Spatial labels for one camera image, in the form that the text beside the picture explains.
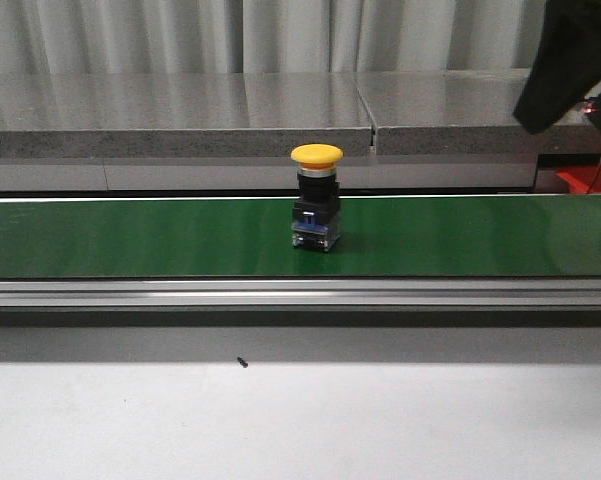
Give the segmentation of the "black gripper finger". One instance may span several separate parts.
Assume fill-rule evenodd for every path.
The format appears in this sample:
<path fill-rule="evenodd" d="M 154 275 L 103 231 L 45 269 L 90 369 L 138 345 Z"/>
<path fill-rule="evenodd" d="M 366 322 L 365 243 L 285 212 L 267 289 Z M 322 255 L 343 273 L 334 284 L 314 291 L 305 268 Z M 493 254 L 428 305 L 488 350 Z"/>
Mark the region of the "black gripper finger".
<path fill-rule="evenodd" d="M 558 122 L 601 81 L 601 1 L 548 1 L 513 115 L 531 134 Z"/>

